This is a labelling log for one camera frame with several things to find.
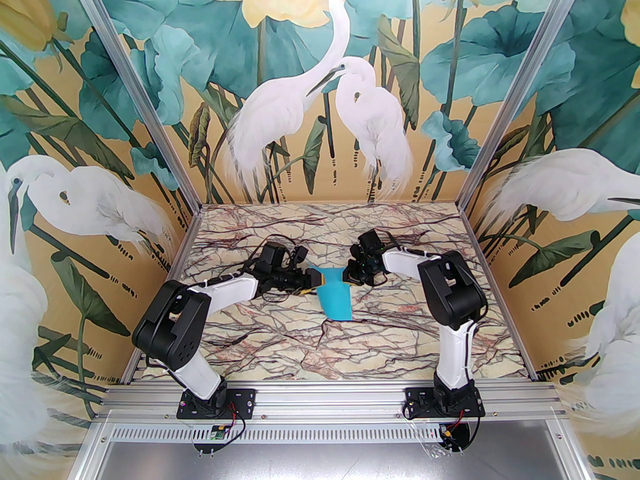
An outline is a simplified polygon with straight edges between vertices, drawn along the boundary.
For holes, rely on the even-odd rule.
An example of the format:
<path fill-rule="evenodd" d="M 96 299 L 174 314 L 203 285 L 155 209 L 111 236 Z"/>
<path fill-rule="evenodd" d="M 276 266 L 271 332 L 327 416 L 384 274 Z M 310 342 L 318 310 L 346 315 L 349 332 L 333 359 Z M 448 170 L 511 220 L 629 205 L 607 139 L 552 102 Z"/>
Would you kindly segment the aluminium frame rail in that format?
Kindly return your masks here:
<path fill-rule="evenodd" d="M 253 389 L 253 423 L 393 422 L 402 417 L 405 390 L 429 381 L 230 381 Z M 526 378 L 479 379 L 475 385 L 486 410 L 484 422 L 566 419 L 551 382 Z M 183 389 L 162 379 L 110 387 L 98 418 L 174 420 Z"/>

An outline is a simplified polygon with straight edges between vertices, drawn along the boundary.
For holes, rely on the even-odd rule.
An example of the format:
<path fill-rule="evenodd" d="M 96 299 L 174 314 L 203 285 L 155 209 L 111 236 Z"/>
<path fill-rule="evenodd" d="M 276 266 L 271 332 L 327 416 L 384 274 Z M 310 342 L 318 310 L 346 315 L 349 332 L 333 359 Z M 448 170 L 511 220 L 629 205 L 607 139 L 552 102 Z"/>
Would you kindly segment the grey metal sheet panel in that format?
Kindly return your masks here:
<path fill-rule="evenodd" d="M 469 450 L 432 457 L 416 443 L 232 445 L 205 454 L 192 445 L 124 443 L 72 480 L 595 480 L 555 454 Z"/>

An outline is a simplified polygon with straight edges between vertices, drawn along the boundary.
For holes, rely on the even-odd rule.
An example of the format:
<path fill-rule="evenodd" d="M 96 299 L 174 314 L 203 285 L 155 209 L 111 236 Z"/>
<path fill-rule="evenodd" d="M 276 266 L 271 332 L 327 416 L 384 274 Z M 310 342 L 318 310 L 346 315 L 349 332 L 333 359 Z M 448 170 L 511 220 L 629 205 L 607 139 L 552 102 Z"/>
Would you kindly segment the aluminium frame post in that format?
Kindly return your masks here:
<path fill-rule="evenodd" d="M 103 46 L 105 46 L 105 50 L 118 71 L 126 91 L 129 93 L 142 121 L 148 128 L 151 138 L 156 142 L 167 166 L 174 174 L 179 188 L 185 195 L 187 205 L 194 213 L 198 213 L 202 206 L 201 199 L 186 173 L 185 167 L 183 167 L 146 89 L 144 89 L 140 76 L 125 51 L 125 46 L 115 29 L 108 10 L 102 0 L 80 0 L 80 4 L 94 26 Z"/>
<path fill-rule="evenodd" d="M 478 156 L 455 200 L 459 214 L 463 214 L 469 205 L 475 190 L 480 185 L 482 175 L 489 168 L 489 163 L 498 150 L 503 134 L 515 118 L 517 111 L 524 105 L 524 100 L 535 82 L 538 71 L 553 46 L 574 2 L 575 0 L 550 0 L 530 46 L 506 92 L 505 99 L 489 128 Z"/>

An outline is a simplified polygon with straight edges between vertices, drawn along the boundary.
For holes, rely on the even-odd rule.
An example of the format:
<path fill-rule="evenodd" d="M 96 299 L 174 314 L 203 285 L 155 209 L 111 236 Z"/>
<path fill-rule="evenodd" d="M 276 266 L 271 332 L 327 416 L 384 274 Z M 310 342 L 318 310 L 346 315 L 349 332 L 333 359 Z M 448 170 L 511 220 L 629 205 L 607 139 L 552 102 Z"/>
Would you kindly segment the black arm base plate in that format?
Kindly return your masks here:
<path fill-rule="evenodd" d="M 178 420 L 250 420 L 253 418 L 256 390 L 249 388 L 218 389 L 208 399 L 198 398 L 192 391 L 185 390 L 178 403 Z"/>
<path fill-rule="evenodd" d="M 444 387 L 409 387 L 404 389 L 401 409 L 406 419 L 484 418 L 486 411 L 478 389 L 466 387 L 447 390 Z"/>

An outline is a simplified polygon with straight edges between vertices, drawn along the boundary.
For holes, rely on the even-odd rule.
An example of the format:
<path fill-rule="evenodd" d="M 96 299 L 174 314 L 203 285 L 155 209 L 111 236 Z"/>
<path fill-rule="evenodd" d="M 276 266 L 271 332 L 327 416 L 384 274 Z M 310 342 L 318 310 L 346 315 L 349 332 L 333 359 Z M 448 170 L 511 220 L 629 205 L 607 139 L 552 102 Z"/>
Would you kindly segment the perforated metal strip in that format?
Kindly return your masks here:
<path fill-rule="evenodd" d="M 227 425 L 224 440 L 210 439 L 211 428 Z M 115 423 L 103 442 L 222 445 L 235 444 L 383 444 L 439 443 L 437 423 Z"/>

